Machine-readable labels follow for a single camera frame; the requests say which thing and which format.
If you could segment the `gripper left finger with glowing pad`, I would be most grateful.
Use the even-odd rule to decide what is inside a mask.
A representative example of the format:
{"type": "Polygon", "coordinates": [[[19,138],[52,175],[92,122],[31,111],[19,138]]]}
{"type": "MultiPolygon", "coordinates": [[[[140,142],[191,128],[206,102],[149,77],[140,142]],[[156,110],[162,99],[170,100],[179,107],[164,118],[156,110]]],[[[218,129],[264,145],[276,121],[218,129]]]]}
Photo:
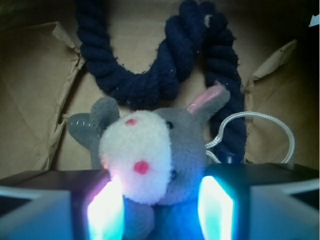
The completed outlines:
{"type": "Polygon", "coordinates": [[[0,181],[3,240],[120,240],[124,200],[106,170],[25,171],[0,181]]]}

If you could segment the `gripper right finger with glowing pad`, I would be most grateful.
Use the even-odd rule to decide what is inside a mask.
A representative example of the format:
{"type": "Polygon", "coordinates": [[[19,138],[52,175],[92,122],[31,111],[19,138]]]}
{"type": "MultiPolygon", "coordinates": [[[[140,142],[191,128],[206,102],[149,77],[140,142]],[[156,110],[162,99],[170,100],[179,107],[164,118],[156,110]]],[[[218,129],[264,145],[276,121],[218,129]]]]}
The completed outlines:
{"type": "Polygon", "coordinates": [[[317,240],[320,173],[298,164],[212,164],[198,217],[206,240],[317,240]]]}

